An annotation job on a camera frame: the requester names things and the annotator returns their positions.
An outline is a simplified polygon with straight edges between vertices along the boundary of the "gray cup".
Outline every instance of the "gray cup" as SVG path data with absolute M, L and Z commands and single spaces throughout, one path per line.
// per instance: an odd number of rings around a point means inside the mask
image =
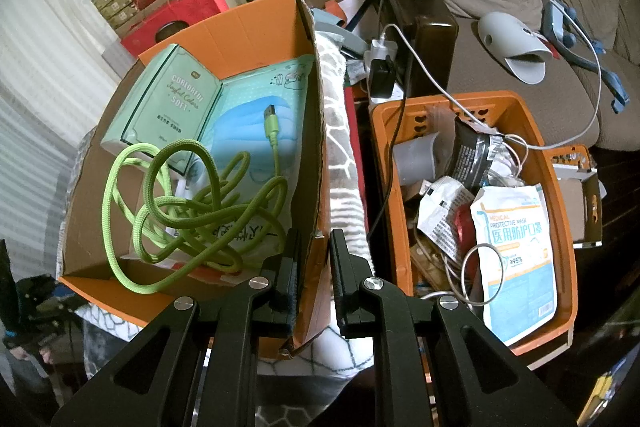
M 433 142 L 437 136 L 438 133 L 428 134 L 394 145 L 394 161 L 400 185 L 411 185 L 422 180 L 435 181 Z

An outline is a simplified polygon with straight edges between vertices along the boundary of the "metal screw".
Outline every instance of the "metal screw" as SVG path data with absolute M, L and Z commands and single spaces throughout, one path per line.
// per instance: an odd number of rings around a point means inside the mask
M 455 310 L 460 304 L 453 295 L 443 295 L 438 302 L 446 310 Z
M 258 277 L 253 277 L 249 281 L 249 286 L 254 290 L 261 290 L 262 288 L 267 288 L 269 285 L 269 279 L 267 277 L 263 277 L 262 275 L 258 275 Z
M 178 297 L 174 301 L 174 308 L 180 310 L 181 312 L 188 310 L 193 306 L 193 299 L 191 297 Z
M 369 290 L 379 290 L 385 282 L 380 277 L 367 277 L 363 284 Z

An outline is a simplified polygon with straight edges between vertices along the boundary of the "mint green box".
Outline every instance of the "mint green box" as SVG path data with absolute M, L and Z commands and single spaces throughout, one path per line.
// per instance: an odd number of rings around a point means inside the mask
M 220 80 L 193 55 L 169 44 L 138 77 L 100 145 L 118 155 L 136 143 L 162 149 L 176 140 L 198 140 L 221 89 Z M 175 153 L 169 167 L 184 176 L 192 154 Z

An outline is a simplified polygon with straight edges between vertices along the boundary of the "white curtain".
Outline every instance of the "white curtain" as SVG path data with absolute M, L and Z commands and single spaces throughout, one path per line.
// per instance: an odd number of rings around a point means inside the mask
M 0 0 L 0 238 L 14 277 L 54 273 L 76 146 L 119 78 L 89 0 Z
M 0 0 L 0 86 L 72 146 L 118 83 L 102 58 L 116 35 L 90 0 Z

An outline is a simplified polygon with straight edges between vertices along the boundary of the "orange plastic basket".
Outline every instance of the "orange plastic basket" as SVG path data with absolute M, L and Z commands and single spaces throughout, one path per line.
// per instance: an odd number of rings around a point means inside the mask
M 476 118 L 496 126 L 503 133 L 522 136 L 527 143 L 542 145 L 542 136 L 529 109 L 512 91 L 489 91 L 457 94 L 454 96 Z M 426 114 L 430 107 L 447 107 L 460 118 L 468 120 L 460 110 L 443 96 L 409 98 L 406 101 L 404 117 L 398 133 L 397 143 L 428 134 Z M 377 105 L 371 111 L 371 125 L 378 154 L 378 164 L 386 184 L 389 173 L 388 147 L 398 123 L 400 102 Z M 562 194 L 551 165 L 550 152 L 530 151 L 524 164 L 522 178 L 527 184 L 542 184 L 549 215 L 551 244 L 554 252 L 554 269 L 558 287 L 558 309 L 554 317 L 545 325 L 527 335 L 511 349 L 520 355 L 537 348 L 572 328 L 577 313 L 577 280 L 575 272 L 574 247 L 569 232 L 568 219 L 562 201 Z M 389 224 L 392 265 L 395 268 L 394 281 L 407 295 L 413 294 L 412 265 L 409 253 L 409 237 L 404 216 L 404 206 L 398 182 L 394 174 L 391 194 L 386 208 Z

